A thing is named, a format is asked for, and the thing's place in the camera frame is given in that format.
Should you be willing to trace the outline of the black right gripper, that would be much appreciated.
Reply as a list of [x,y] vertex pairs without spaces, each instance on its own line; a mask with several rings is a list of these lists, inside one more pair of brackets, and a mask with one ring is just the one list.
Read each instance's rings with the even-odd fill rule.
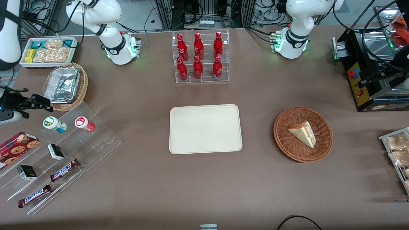
[[50,100],[38,94],[32,94],[30,98],[22,96],[20,93],[4,92],[0,99],[1,111],[24,111],[24,110],[45,110],[53,112]]

